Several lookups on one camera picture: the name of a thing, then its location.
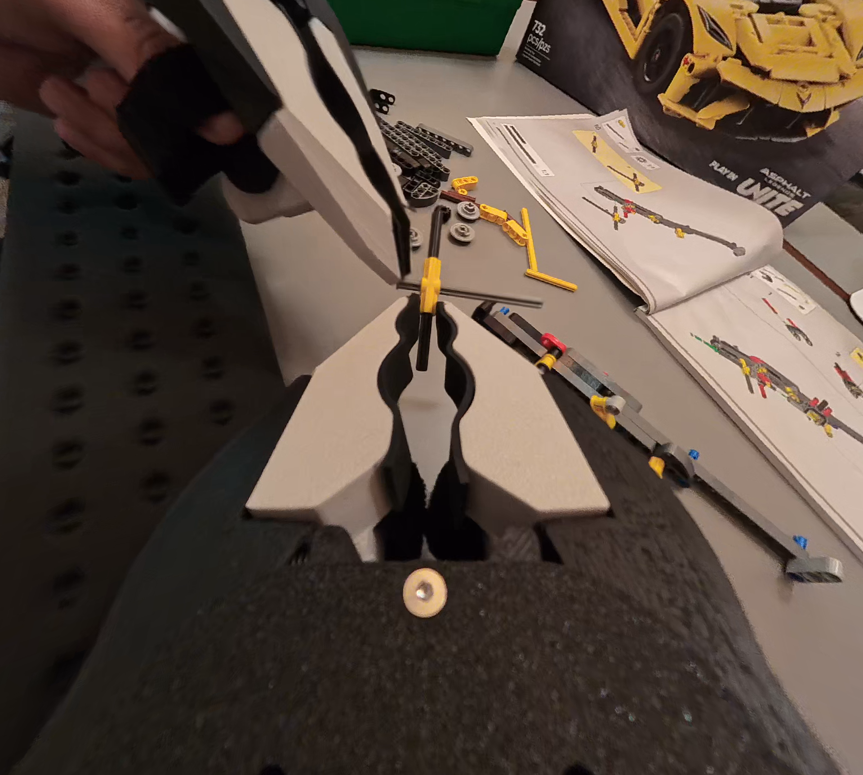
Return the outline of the black toy car set box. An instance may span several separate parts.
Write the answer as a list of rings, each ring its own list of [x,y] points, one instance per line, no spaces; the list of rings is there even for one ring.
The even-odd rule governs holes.
[[[783,226],[861,171],[862,0],[538,0],[517,59]]]

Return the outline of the yellow toy brick connector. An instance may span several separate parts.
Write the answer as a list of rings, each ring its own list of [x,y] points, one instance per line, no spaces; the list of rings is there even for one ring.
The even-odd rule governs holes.
[[[434,255],[426,257],[419,285],[419,312],[433,316],[441,291],[441,260]]]

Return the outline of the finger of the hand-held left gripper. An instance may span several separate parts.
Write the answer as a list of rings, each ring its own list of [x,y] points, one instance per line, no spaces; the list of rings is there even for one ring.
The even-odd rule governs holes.
[[[406,212],[398,176],[390,151],[381,132],[358,64],[343,35],[322,19],[311,18],[307,24],[311,53],[326,65],[322,78],[322,98],[332,105],[338,124],[353,143],[363,172],[394,212]]]
[[[307,24],[286,14],[296,0],[222,0],[272,82],[280,103],[257,131],[275,166],[272,187],[241,190],[224,175],[223,196],[245,223],[263,223],[316,211],[347,247],[388,284],[411,271],[411,224],[394,212],[363,172],[353,143],[321,96],[327,70],[311,53]]]

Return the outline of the grey toy beam assembly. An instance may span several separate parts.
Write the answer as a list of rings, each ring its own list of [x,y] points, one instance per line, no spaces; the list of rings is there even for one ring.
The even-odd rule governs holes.
[[[604,424],[642,447],[649,466],[660,479],[679,489],[689,489],[711,500],[765,548],[783,567],[783,575],[796,583],[841,583],[844,569],[839,559],[817,556],[808,541],[782,531],[762,513],[710,472],[697,450],[672,443],[641,415],[642,404],[606,372],[582,359],[574,349],[558,354],[552,371],[581,395]]]

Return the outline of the long dark grey toy axle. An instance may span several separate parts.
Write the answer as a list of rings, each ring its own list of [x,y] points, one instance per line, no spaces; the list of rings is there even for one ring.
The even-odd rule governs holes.
[[[464,289],[457,289],[440,285],[438,287],[438,296],[443,298],[464,298],[476,302],[492,302],[493,304],[503,304],[505,306],[520,306],[530,309],[541,309],[545,305],[545,301],[541,298],[514,296],[507,294],[489,294],[483,292],[474,292]]]

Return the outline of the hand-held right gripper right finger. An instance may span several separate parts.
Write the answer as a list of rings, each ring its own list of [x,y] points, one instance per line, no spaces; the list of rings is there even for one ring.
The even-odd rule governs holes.
[[[426,512],[431,554],[481,560],[508,533],[608,515],[540,370],[455,306],[438,303],[436,328],[456,413]]]

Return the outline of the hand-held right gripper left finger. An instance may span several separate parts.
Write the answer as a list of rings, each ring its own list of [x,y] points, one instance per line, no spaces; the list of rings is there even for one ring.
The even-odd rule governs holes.
[[[345,530],[365,560],[422,551],[425,489],[399,409],[419,296],[398,298],[311,375],[245,509]]]

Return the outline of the person's left hand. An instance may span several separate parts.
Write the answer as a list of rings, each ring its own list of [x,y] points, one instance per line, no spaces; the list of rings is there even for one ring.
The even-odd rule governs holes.
[[[1,0],[2,101],[51,118],[87,159],[149,179],[116,107],[142,66],[179,45],[141,0]]]

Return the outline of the white instruction booklet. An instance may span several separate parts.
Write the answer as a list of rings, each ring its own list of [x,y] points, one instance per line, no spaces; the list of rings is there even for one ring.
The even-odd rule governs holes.
[[[861,340],[775,267],[771,211],[653,155],[627,110],[469,122],[861,556]]]

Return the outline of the pile of toy brick pieces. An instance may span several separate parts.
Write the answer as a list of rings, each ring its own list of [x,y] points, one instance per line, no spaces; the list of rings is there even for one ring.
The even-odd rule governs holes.
[[[485,221],[516,244],[527,246],[529,235],[518,220],[503,209],[478,203],[473,198],[478,186],[476,177],[452,175],[451,156],[470,158],[474,153],[471,144],[425,124],[391,122],[387,116],[396,102],[394,94],[381,89],[372,89],[369,94],[396,178],[411,207],[429,207],[438,200],[454,205],[459,223],[450,230],[453,241],[471,241],[474,237],[471,223]]]

